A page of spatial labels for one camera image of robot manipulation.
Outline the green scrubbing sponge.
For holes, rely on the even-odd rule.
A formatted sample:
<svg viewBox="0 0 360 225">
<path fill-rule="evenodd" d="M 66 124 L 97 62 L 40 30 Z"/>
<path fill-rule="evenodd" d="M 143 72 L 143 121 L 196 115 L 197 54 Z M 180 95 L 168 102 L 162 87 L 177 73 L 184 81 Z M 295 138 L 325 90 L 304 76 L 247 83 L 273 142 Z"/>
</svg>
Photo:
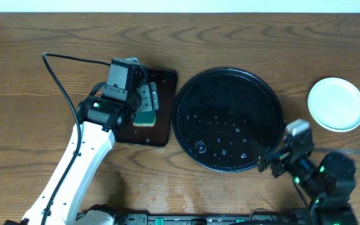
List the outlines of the green scrubbing sponge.
<svg viewBox="0 0 360 225">
<path fill-rule="evenodd" d="M 153 127 L 156 122 L 155 111 L 137 112 L 133 121 L 135 127 Z"/>
</svg>

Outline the large light green plate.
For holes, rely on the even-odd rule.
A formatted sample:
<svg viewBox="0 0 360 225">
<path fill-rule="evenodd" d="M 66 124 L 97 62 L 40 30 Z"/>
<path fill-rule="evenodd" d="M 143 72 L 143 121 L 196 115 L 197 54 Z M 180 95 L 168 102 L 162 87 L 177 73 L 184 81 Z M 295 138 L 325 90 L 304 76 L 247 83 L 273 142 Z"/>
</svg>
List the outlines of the large light green plate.
<svg viewBox="0 0 360 225">
<path fill-rule="evenodd" d="M 318 81 L 307 96 L 307 107 L 332 128 L 360 125 L 360 90 L 345 79 L 328 77 Z"/>
</svg>

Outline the yellow plate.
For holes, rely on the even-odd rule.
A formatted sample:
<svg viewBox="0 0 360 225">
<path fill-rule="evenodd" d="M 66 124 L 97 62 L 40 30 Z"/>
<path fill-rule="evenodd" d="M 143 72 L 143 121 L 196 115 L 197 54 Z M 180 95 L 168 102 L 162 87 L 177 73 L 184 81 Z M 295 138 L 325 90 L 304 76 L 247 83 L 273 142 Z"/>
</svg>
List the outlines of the yellow plate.
<svg viewBox="0 0 360 225">
<path fill-rule="evenodd" d="M 345 133 L 345 132 L 349 132 L 352 131 L 354 129 L 356 129 L 356 126 L 351 126 L 351 127 L 341 127 L 341 128 L 336 128 L 336 127 L 330 127 L 328 125 L 325 125 L 324 123 L 322 123 L 313 113 L 313 110 L 308 107 L 309 113 L 311 115 L 311 117 L 314 119 L 314 121 L 320 125 L 322 128 L 327 129 L 328 131 L 332 131 L 332 132 L 336 132 L 336 133 Z"/>
</svg>

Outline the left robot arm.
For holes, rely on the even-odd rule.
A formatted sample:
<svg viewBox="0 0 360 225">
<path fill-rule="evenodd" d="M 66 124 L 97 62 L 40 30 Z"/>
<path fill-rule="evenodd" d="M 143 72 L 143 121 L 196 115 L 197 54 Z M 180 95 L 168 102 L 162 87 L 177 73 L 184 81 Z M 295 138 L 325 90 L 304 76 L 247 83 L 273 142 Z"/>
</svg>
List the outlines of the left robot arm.
<svg viewBox="0 0 360 225">
<path fill-rule="evenodd" d="M 109 75 L 78 107 L 69 101 L 75 119 L 70 141 L 41 195 L 20 224 L 114 224 L 113 213 L 92 209 L 78 217 L 84 195 L 106 154 L 115 132 L 141 112 L 159 108 L 155 85 L 135 57 L 114 58 Z"/>
</svg>

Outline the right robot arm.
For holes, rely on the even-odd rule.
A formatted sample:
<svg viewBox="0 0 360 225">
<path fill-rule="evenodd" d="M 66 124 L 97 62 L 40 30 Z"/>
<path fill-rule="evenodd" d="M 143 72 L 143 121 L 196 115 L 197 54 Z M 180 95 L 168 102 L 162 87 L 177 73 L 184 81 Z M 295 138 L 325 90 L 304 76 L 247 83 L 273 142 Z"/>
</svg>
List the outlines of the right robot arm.
<svg viewBox="0 0 360 225">
<path fill-rule="evenodd" d="M 306 210 L 308 224 L 357 224 L 355 213 L 349 204 L 356 187 L 354 161 L 344 154 L 331 152 L 319 165 L 310 156 L 314 150 L 312 131 L 307 128 L 296 134 L 287 132 L 284 147 L 258 157 L 259 171 L 270 168 L 277 178 L 284 173 L 311 198 Z"/>
</svg>

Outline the black rectangular water tray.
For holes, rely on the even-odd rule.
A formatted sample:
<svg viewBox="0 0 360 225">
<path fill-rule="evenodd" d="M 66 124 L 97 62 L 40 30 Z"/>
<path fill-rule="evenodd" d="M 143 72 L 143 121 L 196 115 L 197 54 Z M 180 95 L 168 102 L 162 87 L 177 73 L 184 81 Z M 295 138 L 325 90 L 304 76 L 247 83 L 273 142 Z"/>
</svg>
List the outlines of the black rectangular water tray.
<svg viewBox="0 0 360 225">
<path fill-rule="evenodd" d="M 118 143 L 139 144 L 163 147 L 168 143 L 178 74 L 176 71 L 147 69 L 149 82 L 155 82 L 159 109 L 153 127 L 128 126 L 115 132 Z"/>
</svg>

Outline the black round tray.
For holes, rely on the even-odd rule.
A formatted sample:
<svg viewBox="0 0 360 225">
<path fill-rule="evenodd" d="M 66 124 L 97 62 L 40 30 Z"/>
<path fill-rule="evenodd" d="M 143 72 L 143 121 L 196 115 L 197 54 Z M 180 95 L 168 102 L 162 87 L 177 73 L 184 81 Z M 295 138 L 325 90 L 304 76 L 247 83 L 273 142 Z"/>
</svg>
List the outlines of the black round tray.
<svg viewBox="0 0 360 225">
<path fill-rule="evenodd" d="M 216 68 L 190 79 L 172 110 L 174 135 L 198 164 L 225 173 L 246 171 L 274 151 L 284 131 L 274 91 L 249 71 Z"/>
</svg>

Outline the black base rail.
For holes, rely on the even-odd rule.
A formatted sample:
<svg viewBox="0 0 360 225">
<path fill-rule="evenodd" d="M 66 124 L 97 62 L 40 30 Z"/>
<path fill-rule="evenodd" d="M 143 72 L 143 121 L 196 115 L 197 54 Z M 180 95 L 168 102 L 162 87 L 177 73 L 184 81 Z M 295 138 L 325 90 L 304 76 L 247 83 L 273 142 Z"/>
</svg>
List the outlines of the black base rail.
<svg viewBox="0 0 360 225">
<path fill-rule="evenodd" d="M 310 224 L 304 211 L 270 212 L 263 208 L 251 214 L 151 214 L 148 211 L 119 210 L 96 204 L 79 212 L 76 223 L 82 224 L 90 213 L 89 224 L 113 225 L 225 225 L 225 224 Z"/>
</svg>

